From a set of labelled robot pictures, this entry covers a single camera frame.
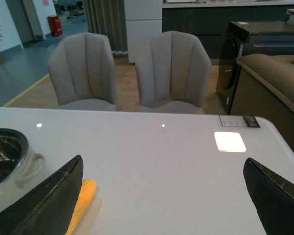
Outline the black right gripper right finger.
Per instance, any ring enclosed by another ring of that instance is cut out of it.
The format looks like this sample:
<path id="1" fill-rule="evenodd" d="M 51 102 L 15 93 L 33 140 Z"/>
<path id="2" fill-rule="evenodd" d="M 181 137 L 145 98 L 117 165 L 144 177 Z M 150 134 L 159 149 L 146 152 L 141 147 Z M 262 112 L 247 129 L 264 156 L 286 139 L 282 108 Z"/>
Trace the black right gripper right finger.
<path id="1" fill-rule="evenodd" d="M 268 235 L 294 235 L 294 184 L 248 158 L 243 167 L 248 194 Z"/>

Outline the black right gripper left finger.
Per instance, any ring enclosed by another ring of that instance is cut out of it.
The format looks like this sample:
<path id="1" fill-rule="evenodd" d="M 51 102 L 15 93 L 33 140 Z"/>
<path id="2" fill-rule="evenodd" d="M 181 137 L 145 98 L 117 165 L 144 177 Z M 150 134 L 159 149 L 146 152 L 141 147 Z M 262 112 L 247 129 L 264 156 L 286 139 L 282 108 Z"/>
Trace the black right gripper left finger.
<path id="1" fill-rule="evenodd" d="M 83 178 L 83 159 L 75 156 L 29 193 L 0 212 L 0 235 L 64 235 Z"/>

